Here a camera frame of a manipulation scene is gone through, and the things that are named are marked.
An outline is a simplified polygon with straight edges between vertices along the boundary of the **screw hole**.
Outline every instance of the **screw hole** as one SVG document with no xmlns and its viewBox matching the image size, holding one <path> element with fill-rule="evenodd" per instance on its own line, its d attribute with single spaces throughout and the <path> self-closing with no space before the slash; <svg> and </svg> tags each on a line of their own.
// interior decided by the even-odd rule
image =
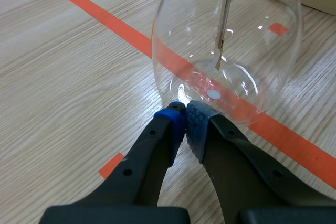
<svg viewBox="0 0 336 224">
<path fill-rule="evenodd" d="M 272 174 L 273 174 L 274 176 L 276 176 L 277 178 L 281 178 L 281 177 L 282 177 L 282 172 L 279 171 L 279 170 L 273 170 L 273 171 L 272 171 Z"/>
<path fill-rule="evenodd" d="M 123 173 L 124 173 L 125 176 L 130 176 L 130 175 L 132 175 L 133 172 L 130 169 L 126 169 L 126 170 L 124 170 Z"/>
</svg>

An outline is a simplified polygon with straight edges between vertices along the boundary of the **glass bowl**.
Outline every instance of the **glass bowl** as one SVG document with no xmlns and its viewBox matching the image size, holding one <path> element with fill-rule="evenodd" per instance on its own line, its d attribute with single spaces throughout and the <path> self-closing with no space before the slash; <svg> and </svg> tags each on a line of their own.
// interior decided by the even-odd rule
<svg viewBox="0 0 336 224">
<path fill-rule="evenodd" d="M 267 111 L 290 75 L 302 37 L 299 0 L 231 0 L 219 70 L 212 69 L 223 0 L 161 0 L 152 58 L 164 105 L 200 100 L 236 124 Z"/>
</svg>

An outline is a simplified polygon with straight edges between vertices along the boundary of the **orange tape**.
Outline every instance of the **orange tape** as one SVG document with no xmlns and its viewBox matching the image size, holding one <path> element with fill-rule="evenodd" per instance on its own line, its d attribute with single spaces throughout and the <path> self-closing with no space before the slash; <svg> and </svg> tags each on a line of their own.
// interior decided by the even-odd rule
<svg viewBox="0 0 336 224">
<path fill-rule="evenodd" d="M 286 34 L 286 32 L 288 31 L 288 28 L 283 26 L 280 23 L 274 23 L 272 25 L 270 25 L 270 27 L 268 27 L 269 30 L 271 30 L 273 33 L 279 35 L 279 36 L 283 36 Z"/>
<path fill-rule="evenodd" d="M 148 37 L 136 31 L 134 28 L 108 13 L 106 10 L 102 9 L 100 6 L 96 5 L 90 0 L 70 1 L 79 6 L 86 13 L 90 14 L 97 21 L 107 26 L 121 38 L 125 39 L 132 46 L 146 54 L 148 57 L 152 58 L 151 40 Z M 281 30 L 281 32 L 277 34 L 281 36 L 281 34 L 284 34 L 283 32 L 284 31 Z M 165 51 L 165 54 L 169 54 L 172 58 L 166 62 L 160 61 L 160 63 L 162 63 L 167 69 L 180 77 L 182 80 L 186 80 L 188 76 L 187 74 L 189 74 L 194 66 L 170 49 L 163 47 L 163 50 Z M 183 69 L 187 69 L 187 71 L 180 71 L 182 68 L 176 67 L 179 65 L 176 64 L 175 60 L 178 60 L 182 64 L 180 66 L 183 66 Z M 215 85 L 218 88 L 222 88 L 221 92 L 225 93 L 225 88 L 223 88 L 223 86 L 220 86 L 219 83 L 216 83 Z M 239 99 L 238 102 L 243 103 L 247 110 L 256 109 L 252 104 L 242 99 Z M 264 138 L 266 141 L 271 143 L 277 149 L 284 152 L 287 156 L 294 159 L 304 168 L 315 174 L 328 185 L 336 189 L 336 158 L 310 143 L 308 140 L 304 139 L 302 136 L 282 125 L 267 114 L 261 115 L 260 119 L 250 125 L 249 128 Z"/>
<path fill-rule="evenodd" d="M 99 174 L 107 179 L 108 176 L 113 172 L 113 170 L 119 165 L 119 163 L 124 159 L 124 155 L 118 152 L 107 164 L 104 165 L 102 169 L 99 170 Z"/>
</svg>

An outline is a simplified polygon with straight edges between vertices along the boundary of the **wood grain surface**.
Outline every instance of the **wood grain surface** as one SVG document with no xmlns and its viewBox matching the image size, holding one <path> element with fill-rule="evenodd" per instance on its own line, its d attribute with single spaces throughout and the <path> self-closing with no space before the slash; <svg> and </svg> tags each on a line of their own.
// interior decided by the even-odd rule
<svg viewBox="0 0 336 224">
<path fill-rule="evenodd" d="M 160 0 L 92 0 L 146 36 Z M 0 223 L 37 223 L 44 210 L 99 186 L 162 107 L 151 60 L 68 0 L 0 0 Z M 336 157 L 336 17 L 303 7 L 300 56 L 268 114 Z M 241 130 L 305 183 L 336 191 L 254 132 Z M 184 142 L 159 205 L 192 223 L 224 223 L 205 169 Z"/>
</svg>

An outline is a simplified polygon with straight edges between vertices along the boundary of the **white sticker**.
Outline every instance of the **white sticker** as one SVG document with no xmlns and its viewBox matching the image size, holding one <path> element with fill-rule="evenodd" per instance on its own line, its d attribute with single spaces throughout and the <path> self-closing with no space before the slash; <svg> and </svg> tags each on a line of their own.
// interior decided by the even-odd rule
<svg viewBox="0 0 336 224">
<path fill-rule="evenodd" d="M 221 98 L 221 95 L 218 91 L 210 89 L 206 92 L 208 94 L 208 96 L 212 99 L 218 100 Z"/>
</svg>

